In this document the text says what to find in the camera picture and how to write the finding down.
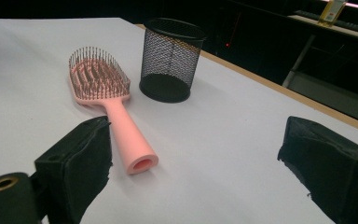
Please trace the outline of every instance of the hairbrush bristles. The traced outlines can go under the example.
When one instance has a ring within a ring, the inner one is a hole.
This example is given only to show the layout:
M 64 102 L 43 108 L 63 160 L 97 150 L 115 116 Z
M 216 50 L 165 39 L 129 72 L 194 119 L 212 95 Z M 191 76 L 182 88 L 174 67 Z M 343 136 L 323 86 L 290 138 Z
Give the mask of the hairbrush bristles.
M 113 56 L 102 49 L 78 49 L 69 58 L 69 71 L 79 99 L 97 100 L 130 94 L 131 81 Z

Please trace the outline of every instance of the black mesh cup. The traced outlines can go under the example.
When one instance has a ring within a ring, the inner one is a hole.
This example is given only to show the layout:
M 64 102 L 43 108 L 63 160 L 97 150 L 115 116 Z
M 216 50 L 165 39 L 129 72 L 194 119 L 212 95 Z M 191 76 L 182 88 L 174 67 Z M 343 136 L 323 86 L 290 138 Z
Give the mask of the black mesh cup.
M 139 88 L 157 101 L 185 101 L 190 96 L 205 33 L 196 25 L 166 18 L 147 21 L 145 27 Z

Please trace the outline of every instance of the hairbrush handle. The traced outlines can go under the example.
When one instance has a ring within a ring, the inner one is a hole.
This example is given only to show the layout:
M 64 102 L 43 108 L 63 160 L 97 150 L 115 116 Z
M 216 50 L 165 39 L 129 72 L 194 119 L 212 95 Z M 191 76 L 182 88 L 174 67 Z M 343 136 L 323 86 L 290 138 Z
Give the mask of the hairbrush handle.
M 157 165 L 158 156 L 125 109 L 122 97 L 103 100 L 103 106 L 127 174 L 136 175 Z

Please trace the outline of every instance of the pink hairbrush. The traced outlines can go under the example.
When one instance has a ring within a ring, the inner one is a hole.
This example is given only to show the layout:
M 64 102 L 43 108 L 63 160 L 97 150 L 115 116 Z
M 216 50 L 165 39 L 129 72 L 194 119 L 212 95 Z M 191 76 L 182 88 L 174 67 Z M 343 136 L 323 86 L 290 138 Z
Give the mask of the pink hairbrush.
M 69 59 L 69 78 L 79 104 L 106 109 L 127 174 L 157 165 L 158 156 L 122 103 L 130 98 L 131 82 L 112 55 L 94 47 L 78 49 Z

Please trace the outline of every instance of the white table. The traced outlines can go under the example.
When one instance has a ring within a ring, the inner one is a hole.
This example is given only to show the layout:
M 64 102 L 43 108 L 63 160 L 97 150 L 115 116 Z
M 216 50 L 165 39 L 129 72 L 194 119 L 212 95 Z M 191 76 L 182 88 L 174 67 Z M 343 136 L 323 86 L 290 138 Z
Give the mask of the white table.
M 358 122 L 303 104 L 207 53 L 188 100 L 151 100 L 138 88 L 144 33 L 117 18 L 0 20 L 0 175 L 31 175 L 37 157 L 77 124 L 103 115 L 100 107 L 78 105 L 68 83 L 70 55 L 94 46 L 131 79 L 126 108 L 160 162 L 126 175 L 113 147 L 110 180 L 82 223 L 333 223 L 277 155 L 289 116 L 357 144 Z

